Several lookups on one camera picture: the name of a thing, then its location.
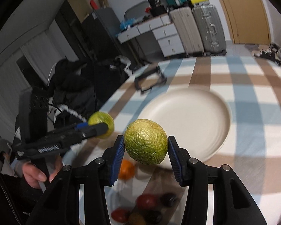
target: white cable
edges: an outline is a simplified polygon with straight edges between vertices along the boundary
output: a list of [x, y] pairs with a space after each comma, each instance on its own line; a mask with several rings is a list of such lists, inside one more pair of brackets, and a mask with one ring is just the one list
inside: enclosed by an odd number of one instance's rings
[[49, 88], [49, 80], [50, 80], [50, 75], [51, 75], [52, 69], [53, 69], [53, 67], [54, 67], [56, 64], [57, 64], [57, 63], [55, 63], [55, 64], [52, 66], [51, 70], [50, 70], [49, 77], [48, 77], [47, 88]]
[[[80, 119], [82, 122], [84, 122], [84, 123], [87, 122], [86, 118], [84, 118], [81, 114], [79, 114], [79, 113], [76, 112], [75, 110], [70, 109], [67, 105], [59, 104], [59, 105], [57, 105], [57, 106], [58, 106], [58, 108], [59, 108], [60, 110], [62, 110], [62, 111], [65, 110], [66, 112], [68, 112], [68, 113], [71, 114], [72, 116], [77, 117], [78, 119]], [[61, 112], [57, 109], [56, 112], [55, 112], [55, 115], [54, 115], [54, 119], [53, 119], [53, 122], [54, 122], [54, 123], [55, 123], [56, 118], [57, 118], [57, 116], [58, 116], [59, 114], [61, 114]]]
[[115, 59], [120, 59], [120, 62], [122, 64], [125, 64], [126, 67], [124, 68], [124, 72], [128, 74], [128, 76], [132, 76], [132, 70], [129, 69], [130, 65], [131, 65], [131, 61], [129, 60], [129, 58], [125, 57], [125, 56], [117, 56]]

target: green lime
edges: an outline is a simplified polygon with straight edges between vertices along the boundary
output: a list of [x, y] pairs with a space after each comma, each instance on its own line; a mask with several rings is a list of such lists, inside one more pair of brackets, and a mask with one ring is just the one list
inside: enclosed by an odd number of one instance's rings
[[167, 154], [167, 135], [160, 125], [148, 119], [130, 123], [124, 133], [127, 153], [134, 160], [155, 165]]
[[97, 138], [105, 139], [114, 132], [114, 119], [108, 113], [95, 112], [88, 119], [88, 125], [95, 125], [95, 124], [99, 124], [99, 123], [106, 123], [108, 125], [108, 130], [105, 134], [97, 136]]

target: metal screw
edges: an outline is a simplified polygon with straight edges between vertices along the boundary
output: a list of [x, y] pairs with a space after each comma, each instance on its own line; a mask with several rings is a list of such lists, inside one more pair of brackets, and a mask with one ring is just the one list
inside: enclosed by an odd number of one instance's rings
[[189, 161], [191, 164], [196, 164], [196, 163], [198, 162], [198, 160], [197, 160], [196, 158], [194, 158], [194, 157], [190, 158], [188, 161]]
[[227, 164], [223, 165], [222, 168], [225, 170], [225, 171], [229, 171], [231, 169], [231, 167]]
[[103, 162], [104, 162], [104, 159], [101, 158], [101, 157], [99, 157], [99, 158], [97, 158], [97, 159], [95, 160], [95, 163], [97, 163], [97, 164], [101, 164], [101, 163], [103, 163]]
[[65, 166], [63, 166], [63, 171], [64, 172], [67, 172], [67, 171], [69, 171], [71, 169], [71, 166], [70, 165], [65, 165]]

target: checkered tablecloth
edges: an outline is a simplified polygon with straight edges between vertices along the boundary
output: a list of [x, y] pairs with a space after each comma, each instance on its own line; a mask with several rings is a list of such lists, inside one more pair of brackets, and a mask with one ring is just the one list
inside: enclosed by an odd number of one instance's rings
[[[132, 76], [106, 102], [101, 111], [114, 118], [115, 133], [104, 141], [89, 140], [78, 160], [88, 164], [100, 157], [158, 95], [176, 87], [204, 85], [220, 94], [232, 111], [228, 139], [206, 164], [230, 165], [260, 207], [268, 225], [277, 224], [281, 219], [281, 69], [270, 61], [253, 57], [175, 59], [160, 63], [160, 67], [168, 78], [166, 85], [141, 95], [135, 90]], [[152, 80], [149, 77], [146, 83], [150, 85]], [[142, 193], [172, 191], [181, 201], [176, 207], [164, 210], [161, 224], [180, 224], [187, 189], [178, 186], [171, 171], [139, 164], [136, 167], [133, 179], [119, 180], [112, 188], [105, 189], [109, 212], [119, 206], [133, 208]], [[83, 188], [80, 211], [83, 211], [82, 197]], [[212, 204], [210, 187], [207, 224], [212, 224]]]

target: person's hand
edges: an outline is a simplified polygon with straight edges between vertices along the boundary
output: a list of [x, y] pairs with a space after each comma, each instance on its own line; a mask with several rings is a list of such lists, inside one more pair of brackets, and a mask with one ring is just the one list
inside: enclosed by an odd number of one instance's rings
[[[54, 172], [49, 176], [49, 182], [51, 182], [54, 179], [56, 174], [63, 167], [63, 163], [60, 155], [56, 156], [54, 166], [55, 169]], [[26, 162], [22, 166], [22, 171], [26, 182], [35, 189], [41, 189], [38, 181], [45, 182], [47, 180], [46, 175], [30, 162]]]

